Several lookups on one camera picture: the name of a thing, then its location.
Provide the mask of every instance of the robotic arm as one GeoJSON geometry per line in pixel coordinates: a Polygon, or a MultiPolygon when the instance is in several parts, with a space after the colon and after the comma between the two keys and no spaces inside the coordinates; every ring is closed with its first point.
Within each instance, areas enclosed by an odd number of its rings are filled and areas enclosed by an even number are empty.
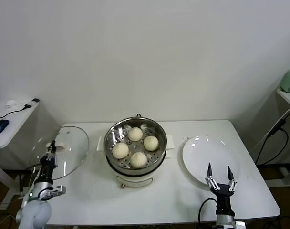
{"type": "Polygon", "coordinates": [[[23,200],[16,221],[19,229],[40,229],[52,215],[52,208],[47,202],[53,197],[65,194],[64,186],[53,186],[53,170],[57,167],[55,141],[51,142],[48,152],[40,159],[41,170],[29,195],[23,200]]]}
{"type": "Polygon", "coordinates": [[[231,208],[230,197],[235,193],[237,181],[234,180],[234,175],[228,166],[228,184],[220,184],[213,178],[211,163],[207,169],[207,185],[212,193],[217,197],[217,221],[214,229],[245,229],[245,222],[234,220],[235,213],[231,208]]]}

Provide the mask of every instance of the white table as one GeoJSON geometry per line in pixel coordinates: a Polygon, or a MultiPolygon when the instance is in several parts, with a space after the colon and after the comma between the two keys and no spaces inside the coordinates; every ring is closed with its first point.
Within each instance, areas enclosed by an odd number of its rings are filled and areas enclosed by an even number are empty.
{"type": "MultiPolygon", "coordinates": [[[[290,105],[290,93],[277,89],[277,93],[290,105]]],[[[269,187],[290,187],[290,173],[285,167],[280,168],[283,179],[266,180],[269,187]]]]}
{"type": "MultiPolygon", "coordinates": [[[[17,111],[17,110],[22,109],[24,105],[28,103],[29,101],[30,100],[20,101],[19,105],[16,105],[11,108],[5,108],[6,101],[0,100],[0,116],[4,116],[5,114],[11,111],[17,111]]],[[[37,106],[38,106],[38,103],[31,108],[25,109],[20,112],[9,114],[5,118],[0,118],[0,120],[8,119],[10,121],[8,126],[2,131],[2,133],[0,133],[0,149],[6,147],[9,144],[9,142],[16,135],[16,133],[21,128],[21,126],[25,123],[25,121],[28,119],[28,117],[36,109],[37,106]]],[[[18,181],[19,181],[19,178],[16,178],[15,180],[13,180],[0,168],[0,182],[5,184],[10,189],[3,200],[3,204],[0,205],[0,210],[5,210],[8,207],[8,204],[5,204],[5,203],[10,202],[12,197],[15,194],[19,193],[18,181]]]]}
{"type": "MultiPolygon", "coordinates": [[[[188,137],[211,135],[223,139],[240,160],[238,187],[231,197],[236,219],[274,217],[280,214],[265,181],[230,121],[159,122],[173,136],[175,149],[159,168],[159,178],[142,188],[121,189],[102,152],[96,146],[112,123],[65,124],[82,128],[90,138],[90,153],[78,169],[54,185],[67,187],[65,195],[51,199],[49,225],[127,225],[197,222],[201,203],[215,196],[197,183],[181,163],[188,137]]],[[[202,221],[216,221],[216,204],[209,201],[202,221]]]]}

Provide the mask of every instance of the glass lid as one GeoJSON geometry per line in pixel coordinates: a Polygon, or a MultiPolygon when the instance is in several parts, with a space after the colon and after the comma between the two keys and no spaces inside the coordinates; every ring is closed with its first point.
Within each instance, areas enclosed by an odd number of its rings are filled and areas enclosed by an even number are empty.
{"type": "MultiPolygon", "coordinates": [[[[52,139],[40,138],[33,147],[36,163],[39,163],[47,152],[52,139]]],[[[89,137],[86,132],[76,126],[63,126],[55,139],[57,167],[53,171],[53,180],[61,179],[76,170],[85,160],[89,151],[89,137]]]]}

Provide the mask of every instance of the floor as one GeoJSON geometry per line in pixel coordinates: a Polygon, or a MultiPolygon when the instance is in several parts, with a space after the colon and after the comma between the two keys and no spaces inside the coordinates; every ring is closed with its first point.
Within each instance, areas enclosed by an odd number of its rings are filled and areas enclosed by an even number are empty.
{"type": "MultiPolygon", "coordinates": [[[[260,169],[262,176],[265,179],[280,179],[282,178],[282,174],[276,168],[263,168],[260,169]]],[[[27,186],[29,182],[29,175],[23,180],[23,185],[27,186]]],[[[4,198],[7,193],[7,188],[0,183],[0,201],[4,198]]],[[[276,202],[278,203],[281,209],[281,216],[290,216],[290,188],[288,187],[278,187],[270,189],[276,202]]],[[[6,211],[0,211],[0,222],[2,222],[8,214],[13,216],[16,215],[17,211],[20,209],[21,200],[15,201],[11,203],[10,207],[6,211]]],[[[290,219],[283,218],[281,220],[282,229],[290,229],[290,219]]],[[[269,226],[269,222],[267,219],[258,219],[247,225],[248,229],[267,229],[269,226]]],[[[117,226],[117,227],[108,227],[114,229],[141,229],[145,226],[117,226]]],[[[0,225],[0,229],[16,229],[18,228],[15,220],[11,220],[10,217],[4,220],[4,222],[0,225]]],[[[79,227],[81,229],[99,229],[102,227],[79,227]]],[[[148,226],[147,229],[194,229],[194,224],[174,224],[174,225],[156,225],[156,226],[148,226]]],[[[46,229],[73,229],[73,227],[55,227],[49,226],[46,229]]]]}

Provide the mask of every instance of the steamed bun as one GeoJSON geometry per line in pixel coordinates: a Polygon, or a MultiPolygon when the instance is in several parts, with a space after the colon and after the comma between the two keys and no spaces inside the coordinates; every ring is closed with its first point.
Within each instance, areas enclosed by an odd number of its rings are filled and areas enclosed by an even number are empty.
{"type": "Polygon", "coordinates": [[[159,141],[154,136],[149,136],[144,140],[144,147],[149,151],[155,151],[159,148],[159,141]]]}
{"type": "Polygon", "coordinates": [[[142,152],[134,153],[130,158],[130,164],[134,168],[141,168],[147,163],[147,157],[142,152]]]}
{"type": "Polygon", "coordinates": [[[137,142],[139,140],[141,140],[141,138],[143,137],[143,132],[140,128],[138,127],[133,127],[129,130],[128,133],[128,138],[133,141],[133,142],[137,142]]]}
{"type": "Polygon", "coordinates": [[[112,149],[112,154],[117,159],[126,157],[129,153],[129,148],[125,143],[118,143],[112,149]]]}

